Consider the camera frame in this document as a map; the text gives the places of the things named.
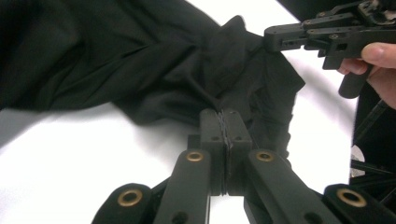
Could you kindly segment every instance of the fingernail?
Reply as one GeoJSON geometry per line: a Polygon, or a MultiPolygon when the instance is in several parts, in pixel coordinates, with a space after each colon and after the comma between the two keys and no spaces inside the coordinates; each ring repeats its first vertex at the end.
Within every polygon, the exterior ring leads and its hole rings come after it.
{"type": "Polygon", "coordinates": [[[384,56],[385,50],[378,44],[369,44],[361,51],[364,61],[378,61],[384,56]]]}

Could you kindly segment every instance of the white table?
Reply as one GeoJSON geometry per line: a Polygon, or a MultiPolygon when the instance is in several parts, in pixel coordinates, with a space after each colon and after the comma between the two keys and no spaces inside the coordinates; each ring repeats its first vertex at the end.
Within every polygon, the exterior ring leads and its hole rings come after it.
{"type": "MultiPolygon", "coordinates": [[[[241,15],[247,29],[297,22],[275,0],[190,0],[219,24],[241,15]]],[[[342,76],[315,51],[284,52],[305,80],[290,124],[290,161],[311,189],[347,183],[356,100],[337,94],[342,76]]],[[[116,188],[154,187],[168,177],[188,134],[173,120],[137,126],[112,104],[69,113],[0,113],[0,223],[91,223],[116,188]]],[[[243,199],[213,197],[210,223],[248,223],[243,199]]]]}

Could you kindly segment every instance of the person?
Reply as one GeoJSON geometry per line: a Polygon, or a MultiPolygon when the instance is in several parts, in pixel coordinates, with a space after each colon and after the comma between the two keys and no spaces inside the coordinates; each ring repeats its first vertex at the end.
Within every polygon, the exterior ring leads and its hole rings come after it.
{"type": "Polygon", "coordinates": [[[368,63],[374,67],[367,82],[388,106],[396,109],[396,44],[369,44],[361,51],[361,59],[344,59],[338,72],[361,75],[368,63]]]}

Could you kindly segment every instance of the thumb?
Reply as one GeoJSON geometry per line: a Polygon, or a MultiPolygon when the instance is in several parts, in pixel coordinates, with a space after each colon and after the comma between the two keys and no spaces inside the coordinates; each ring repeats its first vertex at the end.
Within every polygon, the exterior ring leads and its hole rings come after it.
{"type": "Polygon", "coordinates": [[[396,68],[396,45],[385,43],[369,44],[361,51],[361,57],[367,63],[379,67],[396,68]]]}

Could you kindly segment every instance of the black handle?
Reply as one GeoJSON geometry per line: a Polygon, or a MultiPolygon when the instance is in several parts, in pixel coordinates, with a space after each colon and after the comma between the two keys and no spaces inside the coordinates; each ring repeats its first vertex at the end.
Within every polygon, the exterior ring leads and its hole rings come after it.
{"type": "Polygon", "coordinates": [[[372,69],[373,66],[369,64],[366,72],[362,75],[356,75],[353,73],[346,75],[341,83],[338,93],[347,99],[358,97],[361,94],[361,89],[366,83],[367,77],[370,75],[372,69]]]}

